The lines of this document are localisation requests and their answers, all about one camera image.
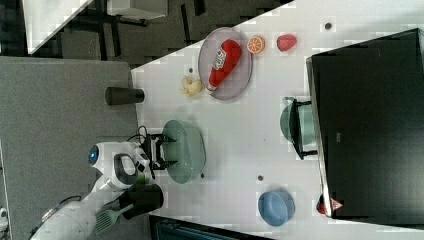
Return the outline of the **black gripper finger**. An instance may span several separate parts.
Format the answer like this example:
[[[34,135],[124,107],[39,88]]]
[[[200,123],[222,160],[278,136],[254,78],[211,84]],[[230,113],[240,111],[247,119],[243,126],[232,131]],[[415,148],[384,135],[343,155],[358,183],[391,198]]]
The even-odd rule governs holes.
[[[155,161],[152,164],[152,170],[166,170],[170,166],[176,164],[176,161]]]
[[[151,139],[153,141],[160,142],[160,143],[163,143],[163,142],[166,142],[166,143],[168,143],[168,142],[175,142],[175,139],[173,139],[173,138],[171,138],[169,136],[166,136],[164,134],[152,134],[151,135]]]

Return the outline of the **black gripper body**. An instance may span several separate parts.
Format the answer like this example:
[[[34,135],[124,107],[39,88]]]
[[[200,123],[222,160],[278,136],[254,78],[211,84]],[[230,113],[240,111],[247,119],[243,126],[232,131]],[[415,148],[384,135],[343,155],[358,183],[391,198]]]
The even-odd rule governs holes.
[[[154,143],[159,139],[159,135],[158,134],[147,134],[144,137],[144,141],[141,144],[141,148],[144,151],[144,154],[147,157],[147,160],[149,161],[148,165],[149,165],[149,169],[151,172],[151,176],[154,177],[155,176],[155,157],[156,157],[156,150],[154,147]]]

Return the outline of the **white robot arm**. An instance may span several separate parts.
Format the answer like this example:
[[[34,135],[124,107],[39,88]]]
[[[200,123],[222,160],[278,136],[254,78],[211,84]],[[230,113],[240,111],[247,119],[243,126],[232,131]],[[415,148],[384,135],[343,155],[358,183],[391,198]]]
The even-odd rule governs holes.
[[[156,184],[140,185],[145,173],[154,178],[157,170],[170,166],[162,158],[162,145],[172,139],[164,134],[148,134],[141,142],[102,142],[89,151],[88,163],[100,172],[91,192],[84,198],[62,200],[49,210],[35,227],[29,240],[87,240],[100,233],[119,215],[127,219],[163,206],[164,195]]]

